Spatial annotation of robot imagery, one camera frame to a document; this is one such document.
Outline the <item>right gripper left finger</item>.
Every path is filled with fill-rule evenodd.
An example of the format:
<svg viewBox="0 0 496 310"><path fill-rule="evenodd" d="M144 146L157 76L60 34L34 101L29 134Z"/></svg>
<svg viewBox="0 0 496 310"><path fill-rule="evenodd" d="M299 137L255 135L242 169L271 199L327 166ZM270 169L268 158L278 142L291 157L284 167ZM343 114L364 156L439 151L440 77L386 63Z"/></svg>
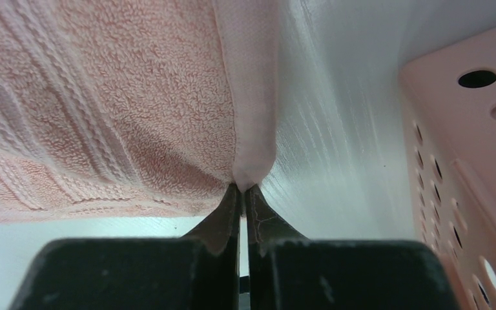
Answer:
<svg viewBox="0 0 496 310"><path fill-rule="evenodd" d="M12 309L237 309L240 198L179 238L65 238L35 256Z"/></svg>

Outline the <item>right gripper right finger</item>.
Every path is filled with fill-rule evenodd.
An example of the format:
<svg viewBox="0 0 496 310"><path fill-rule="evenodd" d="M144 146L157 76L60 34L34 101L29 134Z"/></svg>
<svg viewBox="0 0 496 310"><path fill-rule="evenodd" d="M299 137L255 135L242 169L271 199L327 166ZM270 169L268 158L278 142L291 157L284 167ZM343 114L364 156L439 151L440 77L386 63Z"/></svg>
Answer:
<svg viewBox="0 0 496 310"><path fill-rule="evenodd" d="M245 193L252 309L458 309L429 247L409 240L310 240Z"/></svg>

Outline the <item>pink towel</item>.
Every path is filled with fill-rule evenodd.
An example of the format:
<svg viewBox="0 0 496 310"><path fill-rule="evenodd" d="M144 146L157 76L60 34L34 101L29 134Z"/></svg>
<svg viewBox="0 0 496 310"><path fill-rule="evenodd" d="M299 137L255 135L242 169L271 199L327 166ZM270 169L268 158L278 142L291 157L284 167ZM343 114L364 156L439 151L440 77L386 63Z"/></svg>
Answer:
<svg viewBox="0 0 496 310"><path fill-rule="evenodd" d="M276 158L278 1L0 1L0 223L211 212Z"/></svg>

